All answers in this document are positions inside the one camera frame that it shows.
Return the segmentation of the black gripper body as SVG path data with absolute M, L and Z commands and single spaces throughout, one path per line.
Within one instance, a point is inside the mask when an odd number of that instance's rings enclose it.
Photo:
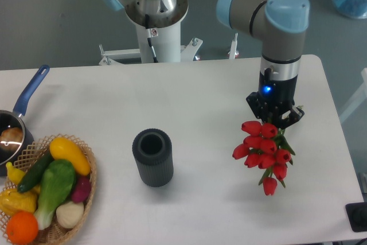
M 279 113 L 290 111 L 294 105 L 294 94 L 297 76 L 288 80 L 273 79 L 270 68 L 260 72 L 258 98 L 262 106 L 267 104 L 269 112 L 274 112 L 277 107 Z

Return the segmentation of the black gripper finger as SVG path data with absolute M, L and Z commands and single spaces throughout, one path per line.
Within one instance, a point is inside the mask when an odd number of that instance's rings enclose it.
M 258 92 L 251 92 L 246 97 L 246 101 L 257 119 L 260 119 L 262 122 L 269 122 L 271 120 L 269 105 Z
M 286 129 L 299 122 L 304 116 L 301 107 L 296 107 L 292 103 L 282 103 L 275 106 L 275 126 L 279 129 Z

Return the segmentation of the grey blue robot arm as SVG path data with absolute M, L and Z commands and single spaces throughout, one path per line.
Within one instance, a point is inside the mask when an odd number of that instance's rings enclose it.
M 143 63 L 174 63 L 183 59 L 181 21 L 188 0 L 103 0 L 124 9 L 135 24 Z M 304 112 L 294 93 L 306 30 L 309 0 L 218 0 L 217 19 L 262 43 L 259 87 L 246 101 L 254 116 L 285 129 Z

